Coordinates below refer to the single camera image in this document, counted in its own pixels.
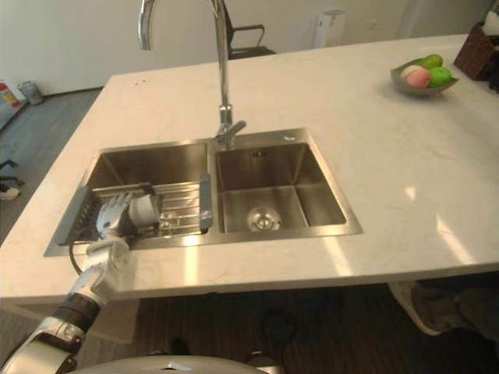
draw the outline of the black cable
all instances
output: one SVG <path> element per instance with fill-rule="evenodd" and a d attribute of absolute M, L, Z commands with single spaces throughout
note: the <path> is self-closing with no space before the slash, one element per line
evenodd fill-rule
<path fill-rule="evenodd" d="M 76 273 L 78 275 L 80 275 L 82 273 L 82 271 L 81 271 L 81 268 L 78 266 L 78 263 L 76 263 L 75 254 L 74 254 L 74 251 L 73 251 L 73 245 L 74 245 L 73 242 L 71 242 L 69 244 L 69 260 L 71 261 L 71 265 L 73 265 Z"/>
<path fill-rule="evenodd" d="M 261 319 L 260 328 L 264 339 L 271 345 L 275 356 L 280 358 L 280 364 L 285 374 L 288 374 L 288 366 L 285 360 L 285 349 L 289 346 L 296 335 L 296 321 L 291 314 L 284 310 L 272 309 Z"/>

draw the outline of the wicker basket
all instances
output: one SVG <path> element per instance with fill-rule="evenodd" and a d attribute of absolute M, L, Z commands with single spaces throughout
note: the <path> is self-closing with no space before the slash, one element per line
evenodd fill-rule
<path fill-rule="evenodd" d="M 483 22 L 473 26 L 454 61 L 454 65 L 474 80 L 488 80 L 499 62 L 499 52 L 494 49 L 494 45 L 499 44 L 499 37 L 485 35 L 482 25 Z"/>

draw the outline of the white marble countertop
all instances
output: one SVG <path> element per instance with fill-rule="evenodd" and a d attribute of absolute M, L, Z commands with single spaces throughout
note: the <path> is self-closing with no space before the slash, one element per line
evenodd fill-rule
<path fill-rule="evenodd" d="M 307 128 L 364 234 L 132 252 L 118 298 L 499 269 L 499 96 L 451 65 L 464 38 L 231 62 L 244 132 Z M 461 81 L 429 100 L 396 93 L 390 68 L 434 52 Z M 0 249 L 3 302 L 58 301 L 73 284 L 69 259 L 43 253 L 97 150 L 211 137 L 218 104 L 217 64 L 112 77 Z"/>

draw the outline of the dish rack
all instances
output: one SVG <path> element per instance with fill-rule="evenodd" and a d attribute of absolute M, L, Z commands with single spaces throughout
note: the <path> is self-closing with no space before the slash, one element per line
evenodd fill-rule
<path fill-rule="evenodd" d="M 132 193 L 133 197 L 152 194 L 160 207 L 159 224 L 141 228 L 133 236 L 135 239 L 204 234 L 212 224 L 210 183 L 209 175 L 201 175 L 196 182 L 80 188 L 59 224 L 56 242 L 77 245 L 98 240 L 96 222 L 102 205 L 113 196 L 126 192 Z"/>

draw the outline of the green apple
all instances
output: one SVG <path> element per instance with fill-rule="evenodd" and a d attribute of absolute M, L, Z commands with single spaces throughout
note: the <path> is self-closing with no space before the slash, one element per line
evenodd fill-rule
<path fill-rule="evenodd" d="M 442 66 L 444 63 L 444 59 L 440 55 L 429 55 L 425 58 L 421 59 L 418 62 L 419 66 L 424 67 L 425 69 L 436 68 L 438 66 Z"/>
<path fill-rule="evenodd" d="M 449 69 L 437 66 L 430 69 L 430 88 L 443 86 L 452 81 L 452 73 Z"/>

